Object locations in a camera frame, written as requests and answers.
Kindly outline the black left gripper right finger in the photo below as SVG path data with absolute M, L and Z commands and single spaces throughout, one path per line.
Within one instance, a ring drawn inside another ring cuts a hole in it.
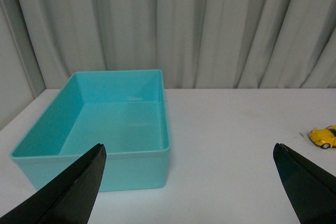
M 300 223 L 335 223 L 335 176 L 285 144 L 275 145 L 273 158 Z

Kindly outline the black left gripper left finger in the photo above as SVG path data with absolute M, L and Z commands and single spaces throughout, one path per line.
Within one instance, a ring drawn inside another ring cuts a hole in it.
M 88 223 L 101 185 L 106 149 L 97 144 L 47 185 L 1 217 L 1 223 Z

